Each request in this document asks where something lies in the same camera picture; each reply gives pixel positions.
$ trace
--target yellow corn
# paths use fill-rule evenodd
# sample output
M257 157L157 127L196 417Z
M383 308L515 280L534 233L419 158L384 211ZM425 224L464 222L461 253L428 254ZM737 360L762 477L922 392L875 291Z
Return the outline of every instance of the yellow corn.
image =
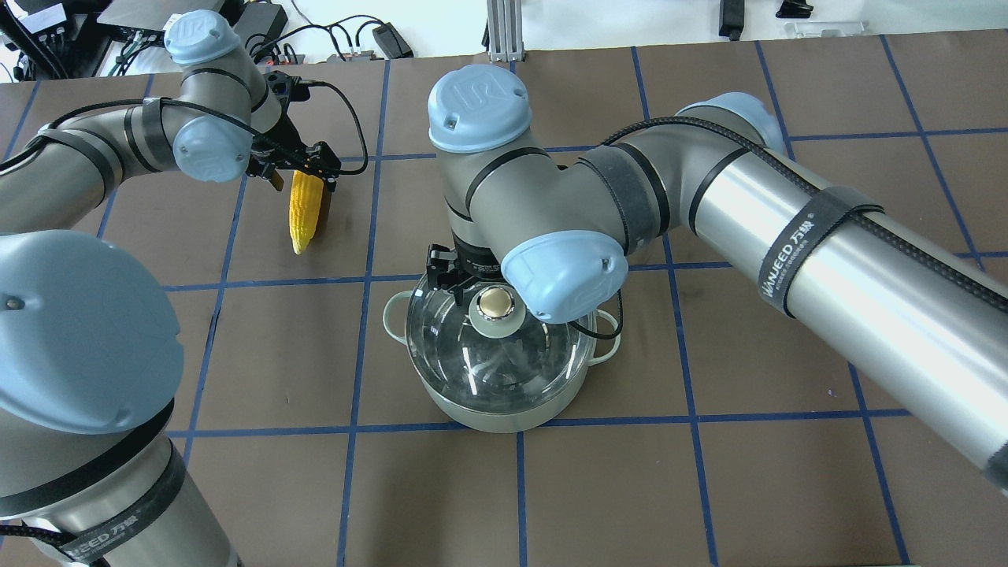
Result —
M290 184L290 241L294 253L300 254L314 236L322 210L322 193L325 190L321 179L294 172L294 182Z

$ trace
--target cable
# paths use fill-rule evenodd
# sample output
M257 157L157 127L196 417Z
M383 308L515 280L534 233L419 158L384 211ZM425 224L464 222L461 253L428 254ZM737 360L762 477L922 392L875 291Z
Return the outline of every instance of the cable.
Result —
M354 41L355 41L355 44L358 47L361 46L361 32L364 31L364 28L367 27L368 24L372 24L372 23L377 23L378 25L385 25L385 22L383 22L381 20L368 20L368 21L362 23L357 28L357 33L354 35Z
M28 32L21 20L14 17L7 2L0 2L0 29L7 33L14 44L24 51L29 61L36 66L43 65L43 70L53 79L68 79L70 76L62 64L44 45Z
M354 110L354 105L350 104L350 99L347 98L347 95L343 94L343 91L336 88L334 85L326 83L325 81L301 81L301 85L304 85L308 88L326 87L335 92L337 95L339 95L341 99L343 99L344 104L347 105L347 110L350 111L350 116L353 117L354 119L354 127L357 129L357 139L359 139L361 142L361 151L364 154L364 162L361 163L360 167L348 172L343 172L343 175L358 176L360 174L363 174L364 169L368 167L368 160L370 159L370 157L368 156L368 144L364 140L364 130L361 128L361 119L357 117L357 111Z
M62 532L52 532L50 530L33 528L31 526L7 525L0 525L0 536L7 538L32 538L54 548L58 548L64 544L69 544L77 539L76 536L72 534L65 534ZM102 557L92 563L91 567L109 567L109 562Z
M130 67L133 67L133 63L137 60L137 58L140 56L140 53L153 47L155 42L156 42L155 37L148 38L147 42L141 45L139 49L130 53L130 55L126 59L126 63L124 63L123 66L119 69L119 76L125 77L126 72L129 71Z
M314 22L309 20L308 17L304 15L304 12L302 12L301 9L297 7L297 2L295 2L294 0L290 0L290 5L294 7L294 11L297 12L297 15L301 16L301 19L314 25Z
M584 326L582 326L577 321L572 321L572 322L568 323L568 325L570 325L576 331L579 331L581 334L588 335L589 337L592 337L593 339L598 339L600 341L610 341L610 340L613 340L616 337L620 336L620 333L623 332L623 290L622 289L618 290L616 292L616 308L619 310L619 312L618 312L619 313L619 319L618 319L618 323L616 324L616 328L613 329L612 333L598 333L598 332L586 329Z
M291 35L294 35L295 33L299 33L301 31L304 31L305 29L322 29L323 31L325 31L326 33L329 34L330 39L333 41L333 47L336 49L336 53L338 55L340 55L340 59L342 61L347 61L346 55L344 55L343 51L340 50L340 43L336 40L336 35L333 34L333 29L332 28L334 26L336 26L337 23L340 23L340 22L331 23L328 26L327 25L317 25L317 24L313 24L313 23L309 23L309 24L306 24L306 25L302 25L300 27L295 27L294 29L291 29L290 31L284 33L283 35L277 37L276 39L273 39L272 41L268 41L268 42L263 43L261 45L256 45L256 49L257 50L249 52L249 54L252 55L253 60L257 60L257 59L261 58L262 52L265 49L267 49L267 48L271 49L273 46L275 46L276 44L278 44L280 41L283 41L284 39L286 39L287 37L290 37ZM254 37L257 34L250 35L249 39L252 39L252 37Z
M269 145L270 147L272 147L273 149L275 149L281 155L289 159L292 163L298 164L299 166L295 168L302 173L323 178L331 176L359 176L363 174L368 166L368 162L370 161L370 156L368 155L367 142L364 139L364 131L363 128L361 128L360 118L357 116L357 111L354 109L354 106L350 103L350 99L348 99L347 96L343 94L343 91L336 88L334 85L331 85L323 81L304 81L301 84L306 87L326 87L334 91L337 95L340 96L341 99L343 99L343 102L347 105L347 109L350 111L350 115L354 119L354 127L357 129L357 137L361 142L361 150L364 153L364 162L361 163L360 167L356 169L341 169L341 168L327 167L316 163L309 163L304 159L303 155L299 155L295 150L292 150L280 144L279 142L276 142L272 138L266 136L263 132L256 130L255 128L249 126L248 124L242 122L241 120L233 116L224 114L223 112L218 112L217 110L206 107L202 104L197 104L188 101L180 101L175 99L161 99L161 104L164 106L176 106L181 108L187 108L190 110L196 110L204 114L209 114L210 116L213 116L215 118L220 118L225 122L234 124L235 126L252 134L254 139L262 141L267 145ZM82 114L86 114L88 112L92 112L95 110L102 110L116 106L139 106L142 105L143 103L144 99L121 99L116 101L89 104L87 106L76 108L57 117L55 120L47 124L46 127L57 128L60 124L62 124L67 120L70 120L71 118L76 118L78 116L81 116ZM45 138L41 137L32 138L31 140L28 141L28 143L25 145L24 149L20 153L7 159L3 163L0 163L0 172L7 171L10 167L24 161L25 159L28 159L36 152L40 151L42 146L45 145L45 143L46 143Z
M734 132L728 128L725 128L721 124L716 122L711 122L709 120L702 120L700 118L692 118L689 116L665 116L661 118L652 118L650 120L644 120L631 124L625 128L617 130L613 135L609 136L602 141L600 145L610 145L620 138L637 132L639 130L644 130L651 128L653 126L667 126L667 125L682 125L691 126L695 128L701 128L714 132L724 138L728 138L733 142L739 144L740 146L748 149L754 155L762 159L766 164L768 164L775 172L780 174L785 180L794 184L799 190L804 192L808 196L815 195L820 192L820 189L809 183L807 180L798 175L794 169L788 167L783 161L778 159L774 154L767 151L763 146L753 142L749 138ZM990 290L983 284L974 280L973 278L960 272L958 269L946 264L943 261L935 258L926 251L918 248L913 243L908 242L903 237L890 231L884 226L878 224L872 219L864 215L854 215L850 219L852 222L865 229L868 233L879 238L880 240L888 243L893 248L896 248L900 252L906 254L910 258L916 260L921 265L931 269L938 275L942 276L946 280L952 282L959 289L973 295L980 301L990 305L991 307L997 309L1001 313L1008 314L1008 298L998 294L997 292Z

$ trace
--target lid knob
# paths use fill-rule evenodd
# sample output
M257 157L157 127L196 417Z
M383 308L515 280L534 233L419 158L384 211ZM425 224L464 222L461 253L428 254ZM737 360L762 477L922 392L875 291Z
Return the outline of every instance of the lid knob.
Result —
M505 288L493 286L476 297L476 309L487 321L500 321L514 313L514 298Z

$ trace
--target glass pot lid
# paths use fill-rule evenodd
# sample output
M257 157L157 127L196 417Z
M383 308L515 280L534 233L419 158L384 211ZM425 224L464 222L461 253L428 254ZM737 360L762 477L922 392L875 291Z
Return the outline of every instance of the glass pot lid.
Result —
M595 317L578 322L595 330ZM459 306L423 276L409 302L406 345L420 377L443 398L474 412L517 414L586 372L595 339L535 319L504 284L478 281Z

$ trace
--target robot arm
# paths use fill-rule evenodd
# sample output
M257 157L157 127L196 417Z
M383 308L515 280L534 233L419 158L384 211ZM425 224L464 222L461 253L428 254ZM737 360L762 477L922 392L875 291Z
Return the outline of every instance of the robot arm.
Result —
M1008 493L1004 286L781 157L748 95L629 127L561 171L528 130L526 93L473 66L430 94L461 269L564 323L622 286L625 254L686 226Z
M70 228L125 180L158 172L181 169L214 182L248 173L277 190L278 168L335 182L340 160L325 142L306 148L287 117L299 80L282 73L264 78L239 43L218 14L186 14L165 34L165 47L182 67L178 99L135 101L40 130L0 173L0 233ZM264 135L253 140L208 112Z

